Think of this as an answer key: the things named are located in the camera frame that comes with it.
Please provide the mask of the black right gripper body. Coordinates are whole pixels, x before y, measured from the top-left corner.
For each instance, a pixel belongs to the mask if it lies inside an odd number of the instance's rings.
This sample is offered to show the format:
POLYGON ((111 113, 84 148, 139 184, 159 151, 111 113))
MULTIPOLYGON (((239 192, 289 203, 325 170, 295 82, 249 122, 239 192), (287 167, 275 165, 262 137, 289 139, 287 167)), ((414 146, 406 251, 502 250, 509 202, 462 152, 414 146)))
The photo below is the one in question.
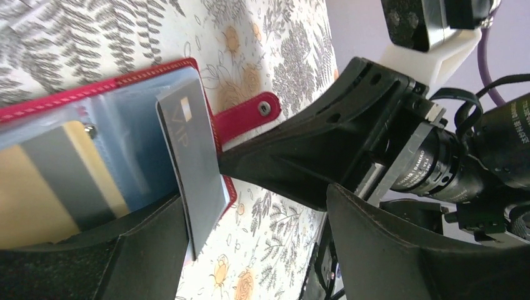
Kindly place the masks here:
POLYGON ((529 242, 529 98, 484 112, 479 95, 406 82, 363 84, 369 178, 356 194, 410 223, 446 223, 481 244, 529 242))

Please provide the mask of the black VIP credit card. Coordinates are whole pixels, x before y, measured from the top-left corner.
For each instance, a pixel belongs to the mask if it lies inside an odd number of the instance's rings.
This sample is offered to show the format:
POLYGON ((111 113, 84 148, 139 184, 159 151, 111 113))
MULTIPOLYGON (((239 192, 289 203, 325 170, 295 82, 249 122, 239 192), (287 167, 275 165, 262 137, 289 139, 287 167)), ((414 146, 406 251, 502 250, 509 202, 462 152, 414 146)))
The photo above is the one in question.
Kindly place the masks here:
POLYGON ((199 78, 179 81, 156 104, 184 205, 188 261, 195 261, 229 199, 199 78))

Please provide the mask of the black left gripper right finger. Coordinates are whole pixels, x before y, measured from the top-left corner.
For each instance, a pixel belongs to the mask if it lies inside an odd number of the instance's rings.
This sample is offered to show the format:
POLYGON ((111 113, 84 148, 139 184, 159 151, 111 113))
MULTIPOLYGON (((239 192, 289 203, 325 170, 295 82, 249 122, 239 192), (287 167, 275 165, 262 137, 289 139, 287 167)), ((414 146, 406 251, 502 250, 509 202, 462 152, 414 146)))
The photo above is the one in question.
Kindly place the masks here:
POLYGON ((327 211, 348 299, 528 299, 529 247, 480 246, 374 207, 338 184, 327 211))

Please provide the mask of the red leather card holder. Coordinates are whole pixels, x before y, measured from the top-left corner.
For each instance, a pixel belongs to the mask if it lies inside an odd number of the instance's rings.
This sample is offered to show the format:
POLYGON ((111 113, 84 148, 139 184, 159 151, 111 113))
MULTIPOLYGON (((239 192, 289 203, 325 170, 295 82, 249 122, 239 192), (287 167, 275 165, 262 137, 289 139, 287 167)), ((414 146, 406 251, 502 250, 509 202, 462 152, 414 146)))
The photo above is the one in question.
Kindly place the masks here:
MULTIPOLYGON (((81 118, 92 121, 96 114, 89 107, 100 101, 114 104, 113 96, 128 92, 131 99, 126 108, 146 101, 149 91, 164 88, 163 79, 173 83, 173 76, 196 69, 193 58, 180 59, 159 66, 150 67, 104 81, 33 99, 1 109, 1 125, 29 124, 31 116, 44 116, 59 112, 63 108, 75 108, 81 118)), ((278 97, 271 92, 257 96, 219 114, 210 115, 210 125, 217 151, 224 144, 254 128, 275 120, 281 112, 278 97)), ((28 243, 37 235, 64 235, 89 229, 93 223, 87 218, 76 218, 59 200, 59 193, 53 189, 41 174, 36 163, 22 146, 21 134, 11 139, 1 139, 1 232, 15 235, 17 243, 28 243)), ((97 182, 104 184, 104 195, 109 204, 109 217, 116 218, 142 208, 132 197, 125 180, 112 173, 113 162, 102 159, 92 162, 92 168, 103 172, 97 182)))

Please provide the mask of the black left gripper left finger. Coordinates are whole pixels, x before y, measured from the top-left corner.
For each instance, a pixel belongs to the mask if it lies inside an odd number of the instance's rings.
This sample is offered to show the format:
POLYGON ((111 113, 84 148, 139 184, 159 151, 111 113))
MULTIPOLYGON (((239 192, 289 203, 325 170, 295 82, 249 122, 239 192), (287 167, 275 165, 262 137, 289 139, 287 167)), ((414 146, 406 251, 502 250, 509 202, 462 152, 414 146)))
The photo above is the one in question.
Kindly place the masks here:
POLYGON ((1 251, 2 299, 174 299, 188 248, 166 198, 64 241, 1 251))

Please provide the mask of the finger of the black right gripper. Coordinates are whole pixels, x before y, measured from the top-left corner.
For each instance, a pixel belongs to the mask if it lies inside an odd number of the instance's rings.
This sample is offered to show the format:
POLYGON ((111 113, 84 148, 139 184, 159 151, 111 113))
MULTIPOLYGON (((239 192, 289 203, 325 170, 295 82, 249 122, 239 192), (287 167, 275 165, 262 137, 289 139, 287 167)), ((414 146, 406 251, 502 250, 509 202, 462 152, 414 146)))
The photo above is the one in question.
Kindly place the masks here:
POLYGON ((329 184, 352 187, 361 164, 389 147, 389 128, 415 80, 355 57, 308 107, 224 152, 223 175, 252 183, 315 210, 329 184))

